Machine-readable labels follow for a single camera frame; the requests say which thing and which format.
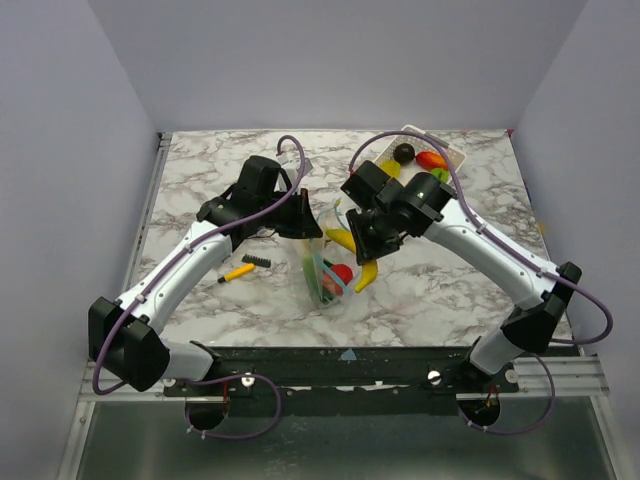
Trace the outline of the red toy tomato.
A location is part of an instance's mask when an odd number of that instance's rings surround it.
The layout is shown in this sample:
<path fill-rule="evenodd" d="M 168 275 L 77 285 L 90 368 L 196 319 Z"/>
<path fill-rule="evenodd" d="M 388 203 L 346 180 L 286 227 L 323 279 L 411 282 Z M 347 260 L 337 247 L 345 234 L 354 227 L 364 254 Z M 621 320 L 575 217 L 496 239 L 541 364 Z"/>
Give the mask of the red toy tomato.
<path fill-rule="evenodd" d="M 330 269 L 346 285 L 348 285 L 354 277 L 352 269 L 346 264 L 334 264 Z"/>

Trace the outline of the yellow toy banana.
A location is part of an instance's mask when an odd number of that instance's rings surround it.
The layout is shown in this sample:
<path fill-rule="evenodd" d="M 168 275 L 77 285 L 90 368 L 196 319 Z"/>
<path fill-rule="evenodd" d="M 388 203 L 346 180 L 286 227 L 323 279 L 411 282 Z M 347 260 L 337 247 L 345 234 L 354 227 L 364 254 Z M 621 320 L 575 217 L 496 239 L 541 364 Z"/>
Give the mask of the yellow toy banana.
<path fill-rule="evenodd" d="M 371 285 L 378 276 L 378 263 L 376 260 L 366 262 L 361 266 L 361 274 L 358 283 L 353 288 L 355 293 L 361 293 Z"/>

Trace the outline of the toy bok choy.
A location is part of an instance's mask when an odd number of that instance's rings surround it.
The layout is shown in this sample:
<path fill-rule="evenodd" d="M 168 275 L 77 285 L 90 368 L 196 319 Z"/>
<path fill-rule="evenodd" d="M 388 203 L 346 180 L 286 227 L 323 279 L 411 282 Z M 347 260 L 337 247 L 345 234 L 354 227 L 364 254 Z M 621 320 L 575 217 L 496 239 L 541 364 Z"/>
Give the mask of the toy bok choy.
<path fill-rule="evenodd" d="M 314 259 L 310 255 L 302 258 L 302 271 L 311 301 L 316 306 L 328 306 L 335 301 L 335 297 L 321 285 Z"/>

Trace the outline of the clear zip top bag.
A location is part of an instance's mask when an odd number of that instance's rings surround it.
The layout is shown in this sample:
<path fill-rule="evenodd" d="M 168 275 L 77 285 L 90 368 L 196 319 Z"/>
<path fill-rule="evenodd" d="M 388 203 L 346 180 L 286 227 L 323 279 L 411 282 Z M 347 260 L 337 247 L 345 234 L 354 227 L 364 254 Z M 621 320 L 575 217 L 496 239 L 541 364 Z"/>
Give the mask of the clear zip top bag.
<path fill-rule="evenodd" d="M 310 255 L 314 259 L 321 285 L 335 297 L 335 301 L 328 306 L 316 306 L 311 301 L 316 308 L 326 308 L 346 303 L 355 294 L 353 288 L 355 287 L 357 274 L 354 257 L 351 252 L 332 242 L 325 234 L 327 229 L 347 229 L 346 217 L 341 212 L 340 207 L 341 200 L 336 199 L 330 207 L 320 211 L 316 216 L 316 220 L 323 231 L 323 237 L 303 240 L 297 250 L 302 275 L 302 258 Z M 330 267 L 334 264 L 346 264 L 352 269 L 354 277 L 348 285 L 344 284 L 331 271 Z"/>

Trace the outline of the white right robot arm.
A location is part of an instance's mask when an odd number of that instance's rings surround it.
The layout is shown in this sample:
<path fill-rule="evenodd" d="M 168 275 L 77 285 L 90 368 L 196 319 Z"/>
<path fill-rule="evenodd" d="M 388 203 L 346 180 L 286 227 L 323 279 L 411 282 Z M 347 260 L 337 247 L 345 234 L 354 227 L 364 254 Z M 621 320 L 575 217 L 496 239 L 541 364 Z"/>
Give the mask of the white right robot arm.
<path fill-rule="evenodd" d="M 476 268 L 513 301 L 509 317 L 482 336 L 461 365 L 467 389 L 483 391 L 507 363 L 546 350 L 573 294 L 568 285 L 581 277 L 575 264 L 557 266 L 503 234 L 490 240 L 487 226 L 473 225 L 455 190 L 430 173 L 401 184 L 366 161 L 341 189 L 356 205 L 346 218 L 358 265 L 375 266 L 398 251 L 406 236 L 424 237 Z"/>

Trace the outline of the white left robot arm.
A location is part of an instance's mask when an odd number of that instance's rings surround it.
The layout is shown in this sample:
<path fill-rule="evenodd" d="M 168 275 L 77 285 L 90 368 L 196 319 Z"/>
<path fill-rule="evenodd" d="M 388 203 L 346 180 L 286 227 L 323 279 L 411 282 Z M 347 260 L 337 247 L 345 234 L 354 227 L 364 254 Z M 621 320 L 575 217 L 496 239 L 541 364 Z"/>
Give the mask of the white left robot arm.
<path fill-rule="evenodd" d="M 238 180 L 205 202 L 181 241 L 144 279 L 115 300 L 98 298 L 88 312 L 90 358 L 123 383 L 144 392 L 161 379 L 187 379 L 201 395 L 214 393 L 222 372 L 213 351 L 198 343 L 166 342 L 161 333 L 186 295 L 261 229 L 283 238 L 315 239 L 323 232 L 308 192 L 289 194 L 282 166 L 251 156 Z"/>

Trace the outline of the yellow toy lemon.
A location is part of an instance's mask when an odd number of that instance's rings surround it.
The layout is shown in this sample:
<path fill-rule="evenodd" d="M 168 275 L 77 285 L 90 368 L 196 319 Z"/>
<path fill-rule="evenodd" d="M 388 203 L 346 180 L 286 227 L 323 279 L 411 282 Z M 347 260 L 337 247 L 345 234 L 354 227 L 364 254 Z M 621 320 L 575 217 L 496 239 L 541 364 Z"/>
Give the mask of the yellow toy lemon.
<path fill-rule="evenodd" d="M 354 237 L 350 231 L 344 229 L 327 229 L 325 234 L 332 242 L 340 245 L 349 252 L 353 254 L 357 252 Z"/>

